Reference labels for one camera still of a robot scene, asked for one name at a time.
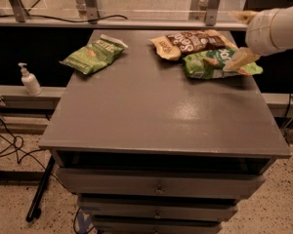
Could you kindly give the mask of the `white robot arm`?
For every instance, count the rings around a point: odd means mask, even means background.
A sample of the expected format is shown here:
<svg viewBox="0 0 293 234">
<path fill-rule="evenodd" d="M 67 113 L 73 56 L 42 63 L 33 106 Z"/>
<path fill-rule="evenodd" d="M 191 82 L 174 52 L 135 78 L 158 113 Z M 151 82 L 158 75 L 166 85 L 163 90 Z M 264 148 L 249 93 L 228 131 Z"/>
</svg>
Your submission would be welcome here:
<svg viewBox="0 0 293 234">
<path fill-rule="evenodd" d="M 260 57 L 293 49 L 293 7 L 261 12 L 232 11 L 230 16 L 247 25 L 246 47 L 232 55 L 224 71 L 235 71 Z"/>
</svg>

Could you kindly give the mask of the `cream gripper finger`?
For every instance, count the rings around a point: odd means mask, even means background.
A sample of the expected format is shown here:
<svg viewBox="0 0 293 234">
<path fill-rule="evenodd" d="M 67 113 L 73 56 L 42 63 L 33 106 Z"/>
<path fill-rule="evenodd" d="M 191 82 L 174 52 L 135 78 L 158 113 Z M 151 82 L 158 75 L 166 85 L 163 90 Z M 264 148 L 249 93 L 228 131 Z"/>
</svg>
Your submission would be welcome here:
<svg viewBox="0 0 293 234">
<path fill-rule="evenodd" d="M 248 25 L 253 18 L 257 16 L 257 12 L 255 11 L 232 11 L 230 12 L 230 16 L 243 24 Z"/>
<path fill-rule="evenodd" d="M 253 53 L 249 48 L 239 48 L 228 60 L 223 68 L 224 71 L 236 71 L 243 65 L 254 62 L 260 58 L 259 55 Z"/>
</svg>

